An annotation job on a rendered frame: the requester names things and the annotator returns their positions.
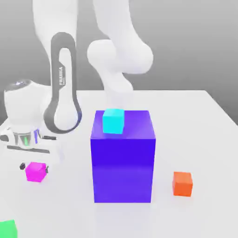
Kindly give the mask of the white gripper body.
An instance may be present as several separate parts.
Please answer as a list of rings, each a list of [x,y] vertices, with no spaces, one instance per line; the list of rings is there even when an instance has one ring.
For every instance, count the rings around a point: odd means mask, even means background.
[[[39,162],[53,165],[64,159],[62,146],[57,140],[40,140],[33,147],[22,148],[19,145],[5,143],[5,155],[21,162]]]

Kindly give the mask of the small magenta cube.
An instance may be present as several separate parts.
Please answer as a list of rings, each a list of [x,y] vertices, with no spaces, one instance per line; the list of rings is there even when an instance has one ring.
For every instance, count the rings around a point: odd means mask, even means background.
[[[31,162],[25,169],[27,181],[40,183],[46,176],[46,164]]]

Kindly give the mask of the small green cube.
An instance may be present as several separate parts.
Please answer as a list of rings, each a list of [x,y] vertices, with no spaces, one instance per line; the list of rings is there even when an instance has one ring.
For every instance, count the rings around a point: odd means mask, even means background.
[[[0,238],[18,238],[14,220],[0,221]]]

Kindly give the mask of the small cyan cube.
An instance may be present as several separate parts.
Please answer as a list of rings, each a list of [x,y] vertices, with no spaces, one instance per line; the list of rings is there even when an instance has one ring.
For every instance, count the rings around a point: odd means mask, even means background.
[[[103,133],[122,134],[125,123],[123,109],[108,108],[103,113]]]

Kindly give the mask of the small orange cube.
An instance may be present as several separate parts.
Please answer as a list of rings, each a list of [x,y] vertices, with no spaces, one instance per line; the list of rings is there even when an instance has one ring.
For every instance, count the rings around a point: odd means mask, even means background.
[[[192,195],[193,180],[190,172],[174,172],[172,181],[173,195],[190,197]]]

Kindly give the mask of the large purple box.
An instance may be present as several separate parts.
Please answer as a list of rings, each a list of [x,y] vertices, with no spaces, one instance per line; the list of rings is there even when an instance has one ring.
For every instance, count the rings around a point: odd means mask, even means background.
[[[96,203],[149,203],[156,136],[148,111],[126,111],[122,134],[103,133],[96,111],[91,133],[93,193]]]

